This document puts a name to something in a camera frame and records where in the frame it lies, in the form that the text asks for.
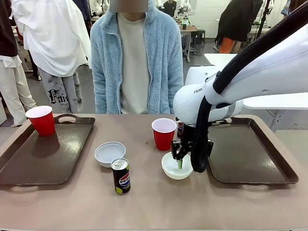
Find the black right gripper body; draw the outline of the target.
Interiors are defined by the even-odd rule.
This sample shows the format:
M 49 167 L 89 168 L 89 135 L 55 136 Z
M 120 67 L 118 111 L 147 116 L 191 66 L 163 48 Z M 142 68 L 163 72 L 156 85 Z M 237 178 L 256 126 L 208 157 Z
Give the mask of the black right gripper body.
M 194 139 L 195 127 L 186 124 L 178 124 L 178 138 L 182 141 L 192 141 Z

